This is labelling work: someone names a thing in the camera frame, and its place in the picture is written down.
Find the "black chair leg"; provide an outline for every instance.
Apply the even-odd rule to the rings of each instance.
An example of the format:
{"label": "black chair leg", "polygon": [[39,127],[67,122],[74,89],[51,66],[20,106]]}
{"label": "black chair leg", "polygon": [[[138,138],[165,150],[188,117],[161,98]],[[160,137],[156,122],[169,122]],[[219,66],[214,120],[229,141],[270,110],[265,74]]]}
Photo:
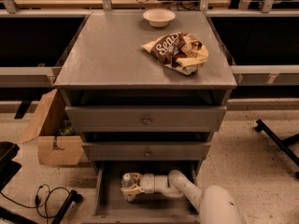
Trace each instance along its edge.
{"label": "black chair leg", "polygon": [[22,217],[18,214],[11,213],[7,209],[0,206],[0,218],[2,218],[5,221],[8,221],[8,223],[13,224],[37,224],[36,222],[27,219],[26,217]]}
{"label": "black chair leg", "polygon": [[51,222],[52,224],[59,224],[64,217],[68,207],[72,202],[79,203],[82,201],[82,196],[78,194],[75,190],[71,190],[68,197],[65,199],[64,204],[60,208],[58,214],[55,219]]}
{"label": "black chair leg", "polygon": [[[299,158],[289,148],[288,145],[299,142],[299,134],[292,137],[280,140],[260,119],[257,121],[258,126],[255,127],[257,132],[265,131],[269,137],[290,157],[290,159],[299,166]],[[299,172],[296,172],[296,177],[299,178]]]}

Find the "floor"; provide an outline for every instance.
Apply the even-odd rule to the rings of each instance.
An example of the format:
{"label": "floor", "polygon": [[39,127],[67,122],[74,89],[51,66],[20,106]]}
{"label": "floor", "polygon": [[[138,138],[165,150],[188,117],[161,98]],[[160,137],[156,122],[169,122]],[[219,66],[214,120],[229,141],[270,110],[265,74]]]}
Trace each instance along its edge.
{"label": "floor", "polygon": [[[23,119],[14,119],[13,113],[0,113],[0,140],[18,144],[31,116],[27,113]],[[267,134],[254,130],[257,119],[264,121],[280,138],[298,133],[299,110],[228,111],[199,172],[199,188],[215,184],[229,190],[248,224],[298,224],[299,179],[294,172],[299,167]],[[38,187],[43,184],[51,189],[74,189],[83,196],[83,202],[72,203],[61,223],[81,223],[92,215],[96,173],[90,163],[73,167],[39,165],[36,140],[19,147],[14,161],[22,168],[2,190],[3,194],[34,206]],[[299,145],[291,149],[299,155]],[[42,188],[39,195],[45,199],[47,188]],[[64,189],[53,192],[48,201],[49,215],[58,211],[66,195]],[[0,205],[36,223],[47,223],[34,208],[18,206],[1,195]]]}

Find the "open cardboard box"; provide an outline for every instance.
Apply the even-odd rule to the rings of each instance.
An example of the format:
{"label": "open cardboard box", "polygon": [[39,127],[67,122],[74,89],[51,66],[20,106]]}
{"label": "open cardboard box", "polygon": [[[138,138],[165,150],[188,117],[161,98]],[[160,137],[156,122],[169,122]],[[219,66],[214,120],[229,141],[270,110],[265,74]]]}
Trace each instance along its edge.
{"label": "open cardboard box", "polygon": [[58,90],[44,94],[20,139],[20,143],[26,143],[37,138],[39,164],[77,165],[84,160],[80,136],[56,136],[67,119],[64,109]]}

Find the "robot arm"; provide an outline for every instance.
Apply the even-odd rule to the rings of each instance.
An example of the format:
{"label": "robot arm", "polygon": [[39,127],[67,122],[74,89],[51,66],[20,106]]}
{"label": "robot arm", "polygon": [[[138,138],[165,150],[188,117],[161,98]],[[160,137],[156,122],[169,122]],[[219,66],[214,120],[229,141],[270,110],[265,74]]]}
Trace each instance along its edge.
{"label": "robot arm", "polygon": [[209,186],[201,191],[178,170],[172,170],[168,176],[138,174],[138,178],[135,178],[136,174],[133,173],[124,176],[121,191],[128,202],[132,202],[139,193],[159,192],[171,198],[185,195],[199,213],[202,224],[246,224],[233,197],[222,187]]}

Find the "chip bag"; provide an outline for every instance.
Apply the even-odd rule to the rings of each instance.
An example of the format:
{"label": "chip bag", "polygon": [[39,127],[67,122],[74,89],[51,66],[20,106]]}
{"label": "chip bag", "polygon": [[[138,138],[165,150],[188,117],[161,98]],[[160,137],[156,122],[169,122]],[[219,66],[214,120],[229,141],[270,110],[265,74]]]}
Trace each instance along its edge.
{"label": "chip bag", "polygon": [[141,47],[162,65],[187,76],[202,67],[208,58],[206,46],[189,33],[164,35]]}

